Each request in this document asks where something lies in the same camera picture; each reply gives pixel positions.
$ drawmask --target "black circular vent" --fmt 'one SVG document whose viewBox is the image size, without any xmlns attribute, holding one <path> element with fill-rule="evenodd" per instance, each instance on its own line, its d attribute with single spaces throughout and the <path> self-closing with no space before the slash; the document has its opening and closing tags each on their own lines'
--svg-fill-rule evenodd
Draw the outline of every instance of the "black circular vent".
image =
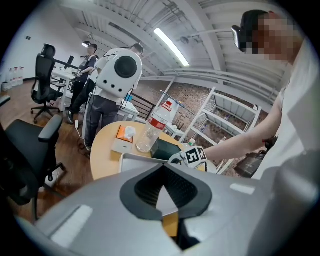
<svg viewBox="0 0 320 256">
<path fill-rule="evenodd" d="M 114 70 L 121 78 L 131 78 L 137 72 L 137 63 L 132 57 L 122 56 L 115 62 Z"/>
</svg>

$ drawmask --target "shelf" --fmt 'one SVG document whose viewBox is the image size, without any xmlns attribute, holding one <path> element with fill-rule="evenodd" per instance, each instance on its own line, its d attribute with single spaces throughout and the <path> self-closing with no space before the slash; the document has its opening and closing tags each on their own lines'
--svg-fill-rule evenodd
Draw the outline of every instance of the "shelf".
<svg viewBox="0 0 320 256">
<path fill-rule="evenodd" d="M 191 127 L 191 130 L 200 135 L 202 138 L 204 138 L 206 141 L 210 142 L 212 145 L 216 146 L 218 143 L 215 143 L 212 139 L 210 139 L 208 136 L 204 135 L 201 131 L 197 130 L 194 127 Z"/>
<path fill-rule="evenodd" d="M 257 111 L 255 111 L 253 108 L 248 107 L 247 105 L 244 105 L 232 98 L 216 92 L 214 92 L 212 95 L 214 97 L 215 105 L 218 109 L 233 115 L 245 123 L 252 121 L 257 114 Z"/>
<path fill-rule="evenodd" d="M 203 110 L 208 120 L 212 123 L 214 123 L 216 126 L 220 127 L 221 129 L 225 130 L 227 133 L 231 134 L 232 136 L 237 136 L 239 134 L 244 134 L 245 132 L 232 123 L 228 122 L 227 120 L 224 120 L 220 116 L 217 116 L 216 114 L 213 114 L 207 110 Z"/>
</svg>

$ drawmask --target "white tissue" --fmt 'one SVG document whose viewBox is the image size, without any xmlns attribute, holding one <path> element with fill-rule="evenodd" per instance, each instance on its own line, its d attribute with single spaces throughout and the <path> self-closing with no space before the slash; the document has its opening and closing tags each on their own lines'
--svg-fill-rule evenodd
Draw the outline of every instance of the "white tissue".
<svg viewBox="0 0 320 256">
<path fill-rule="evenodd" d="M 134 128 L 132 126 L 128 126 L 124 130 L 124 137 L 127 140 L 130 140 L 135 134 L 136 134 L 136 128 Z"/>
</svg>

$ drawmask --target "office chair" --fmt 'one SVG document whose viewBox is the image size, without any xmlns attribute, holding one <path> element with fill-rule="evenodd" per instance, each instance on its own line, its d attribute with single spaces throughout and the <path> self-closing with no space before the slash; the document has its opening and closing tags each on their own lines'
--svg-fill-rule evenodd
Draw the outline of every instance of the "office chair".
<svg viewBox="0 0 320 256">
<path fill-rule="evenodd" d="M 45 184 L 46 177 L 53 180 L 53 171 L 64 165 L 56 161 L 56 143 L 62 117 L 55 115 L 44 128 L 15 120 L 4 131 L 0 125 L 1 142 L 5 150 L 0 157 L 0 189 L 18 205 L 26 205 L 32 200 L 33 220 L 37 216 L 39 188 L 62 197 Z"/>
<path fill-rule="evenodd" d="M 64 84 L 54 84 L 58 87 L 58 91 L 50 87 L 51 84 L 51 73 L 55 67 L 56 61 L 54 56 L 56 54 L 56 49 L 54 46 L 49 44 L 44 44 L 41 54 L 38 54 L 35 62 L 35 81 L 31 90 L 31 98 L 37 104 L 43 104 L 43 106 L 31 108 L 31 114 L 34 113 L 34 110 L 40 110 L 33 122 L 36 124 L 38 116 L 43 112 L 47 112 L 50 116 L 54 116 L 50 110 L 60 110 L 58 107 L 47 106 L 47 103 L 50 101 L 56 101 L 58 98 L 63 96 L 63 93 L 60 92 L 62 87 L 65 87 Z"/>
</svg>

